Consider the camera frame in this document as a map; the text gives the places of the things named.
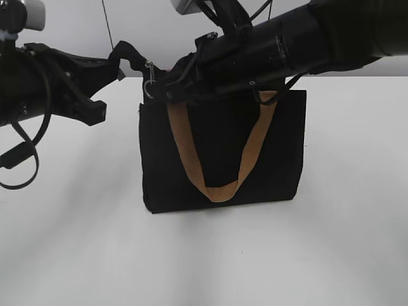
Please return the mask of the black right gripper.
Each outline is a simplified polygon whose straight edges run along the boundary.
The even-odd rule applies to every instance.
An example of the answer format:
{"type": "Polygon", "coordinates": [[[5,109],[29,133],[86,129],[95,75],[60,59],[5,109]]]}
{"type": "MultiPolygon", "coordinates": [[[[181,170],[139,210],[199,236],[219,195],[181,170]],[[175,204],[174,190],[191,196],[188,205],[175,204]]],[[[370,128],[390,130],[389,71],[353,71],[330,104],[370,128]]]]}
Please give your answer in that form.
{"type": "Polygon", "coordinates": [[[204,95],[270,85],[289,76],[289,48],[281,22],[239,27],[195,40],[194,57],[179,59],[171,70],[148,62],[148,102],[202,102],[204,95]]]}

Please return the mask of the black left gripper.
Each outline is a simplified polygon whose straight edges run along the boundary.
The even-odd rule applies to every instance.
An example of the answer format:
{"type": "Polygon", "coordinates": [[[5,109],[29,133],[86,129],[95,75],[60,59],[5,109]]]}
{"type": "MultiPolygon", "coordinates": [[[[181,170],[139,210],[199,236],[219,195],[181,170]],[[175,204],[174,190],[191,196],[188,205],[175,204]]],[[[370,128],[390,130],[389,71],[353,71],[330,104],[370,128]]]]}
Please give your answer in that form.
{"type": "Polygon", "coordinates": [[[106,119],[107,105],[91,98],[102,88],[125,77],[119,60],[69,54],[42,43],[24,45],[44,65],[52,89],[57,94],[54,114],[88,126],[106,119]]]}

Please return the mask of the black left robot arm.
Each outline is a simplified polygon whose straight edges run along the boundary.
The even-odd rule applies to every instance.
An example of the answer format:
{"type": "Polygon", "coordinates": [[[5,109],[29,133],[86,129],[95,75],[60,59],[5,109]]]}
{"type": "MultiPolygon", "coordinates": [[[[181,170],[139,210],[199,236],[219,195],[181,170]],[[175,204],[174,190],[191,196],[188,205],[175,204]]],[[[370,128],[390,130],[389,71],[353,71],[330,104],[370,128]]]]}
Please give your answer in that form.
{"type": "Polygon", "coordinates": [[[88,126],[105,121],[107,105],[91,98],[124,74],[118,60],[68,54],[27,43],[1,57],[1,125],[51,113],[88,126]]]}

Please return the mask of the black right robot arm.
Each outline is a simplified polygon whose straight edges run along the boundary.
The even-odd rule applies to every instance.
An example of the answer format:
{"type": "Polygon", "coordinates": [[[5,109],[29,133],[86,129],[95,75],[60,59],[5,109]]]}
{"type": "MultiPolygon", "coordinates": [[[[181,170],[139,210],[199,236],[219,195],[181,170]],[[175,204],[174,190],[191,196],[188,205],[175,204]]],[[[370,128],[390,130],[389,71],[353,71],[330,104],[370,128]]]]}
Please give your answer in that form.
{"type": "Polygon", "coordinates": [[[253,24],[238,1],[197,1],[222,35],[147,87],[156,99],[216,101],[287,77],[352,71],[407,54],[406,1],[310,1],[253,24]]]}

